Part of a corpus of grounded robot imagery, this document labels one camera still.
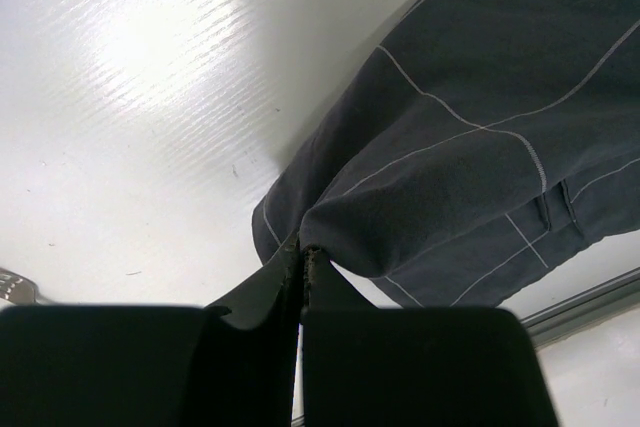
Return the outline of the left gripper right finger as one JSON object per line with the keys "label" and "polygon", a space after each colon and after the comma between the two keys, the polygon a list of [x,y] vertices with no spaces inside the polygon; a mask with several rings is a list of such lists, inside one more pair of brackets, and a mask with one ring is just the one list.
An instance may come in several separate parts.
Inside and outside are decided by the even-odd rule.
{"label": "left gripper right finger", "polygon": [[308,426],[391,426],[393,310],[378,309],[323,251],[305,257],[302,373]]}

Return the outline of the dark grey checked cloth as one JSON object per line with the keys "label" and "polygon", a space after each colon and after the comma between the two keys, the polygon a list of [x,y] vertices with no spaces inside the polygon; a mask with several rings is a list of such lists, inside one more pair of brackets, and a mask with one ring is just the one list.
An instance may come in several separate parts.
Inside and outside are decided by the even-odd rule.
{"label": "dark grey checked cloth", "polygon": [[497,306],[639,227],[639,0],[417,0],[256,206],[406,307]]}

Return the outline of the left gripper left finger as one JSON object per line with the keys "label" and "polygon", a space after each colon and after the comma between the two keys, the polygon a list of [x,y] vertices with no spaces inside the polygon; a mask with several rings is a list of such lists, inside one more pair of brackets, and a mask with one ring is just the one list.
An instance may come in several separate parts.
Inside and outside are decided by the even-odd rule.
{"label": "left gripper left finger", "polygon": [[256,273],[204,309],[189,376],[191,426],[289,426],[303,257],[291,235]]}

